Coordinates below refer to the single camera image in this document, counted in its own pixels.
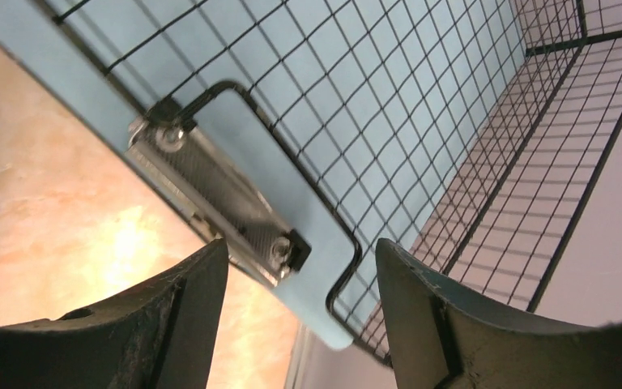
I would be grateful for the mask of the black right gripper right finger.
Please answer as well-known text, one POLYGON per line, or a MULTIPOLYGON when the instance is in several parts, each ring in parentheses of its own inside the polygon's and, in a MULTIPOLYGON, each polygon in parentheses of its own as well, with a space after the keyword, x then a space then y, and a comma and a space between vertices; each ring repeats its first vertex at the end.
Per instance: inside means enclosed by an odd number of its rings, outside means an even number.
POLYGON ((507 306, 382 238, 382 312, 400 388, 622 388, 622 322, 587 327, 507 306))

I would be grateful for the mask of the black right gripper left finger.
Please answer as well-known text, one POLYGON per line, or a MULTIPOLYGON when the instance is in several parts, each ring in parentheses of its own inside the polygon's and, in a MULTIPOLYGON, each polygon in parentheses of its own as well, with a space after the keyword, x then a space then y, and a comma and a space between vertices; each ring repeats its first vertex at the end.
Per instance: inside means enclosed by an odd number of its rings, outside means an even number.
POLYGON ((0 388, 204 388, 227 280, 216 240, 59 319, 0 327, 0 388))

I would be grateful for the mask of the light blue clipboard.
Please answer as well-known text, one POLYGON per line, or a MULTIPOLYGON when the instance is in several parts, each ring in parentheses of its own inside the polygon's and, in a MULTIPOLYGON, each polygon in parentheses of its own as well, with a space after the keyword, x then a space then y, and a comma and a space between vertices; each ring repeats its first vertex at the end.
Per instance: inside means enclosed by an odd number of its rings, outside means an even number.
POLYGON ((122 154, 165 98, 311 245, 274 295, 334 349, 523 62, 519 1, 0 1, 0 46, 122 154))

